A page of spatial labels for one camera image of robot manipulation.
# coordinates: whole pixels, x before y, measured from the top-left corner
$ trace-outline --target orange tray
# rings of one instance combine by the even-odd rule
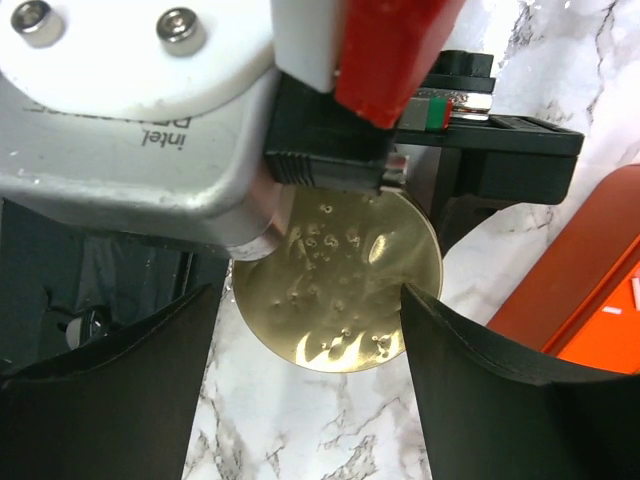
[[[598,185],[488,326],[574,363],[640,371],[640,165]]]

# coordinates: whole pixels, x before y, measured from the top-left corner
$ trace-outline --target white marble countertop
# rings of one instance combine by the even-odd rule
[[[468,0],[447,47],[496,56],[494,113],[587,134],[562,205],[499,212],[446,257],[443,301],[486,324],[594,186],[639,161],[640,0]],[[349,375],[296,367],[226,292],[184,478],[431,478],[406,355]]]

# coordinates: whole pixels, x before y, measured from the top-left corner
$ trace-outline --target red plastic part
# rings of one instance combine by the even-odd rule
[[[336,100],[391,128],[453,30],[464,0],[349,0]]]
[[[444,124],[442,125],[442,129],[446,130],[449,128],[449,124],[451,123],[451,115],[453,115],[453,100],[447,100],[447,111],[444,117]]]

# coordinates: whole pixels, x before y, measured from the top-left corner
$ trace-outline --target silver metal housing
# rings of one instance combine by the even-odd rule
[[[293,194],[262,161],[277,80],[272,69],[208,114],[142,123],[52,111],[0,76],[0,195],[90,230],[266,256]]]

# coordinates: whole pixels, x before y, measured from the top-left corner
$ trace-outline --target circular disc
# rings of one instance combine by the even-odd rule
[[[236,302],[273,352],[321,372],[356,372],[405,349],[403,283],[439,296],[442,260],[425,216],[405,197],[298,188],[283,244],[235,262]]]

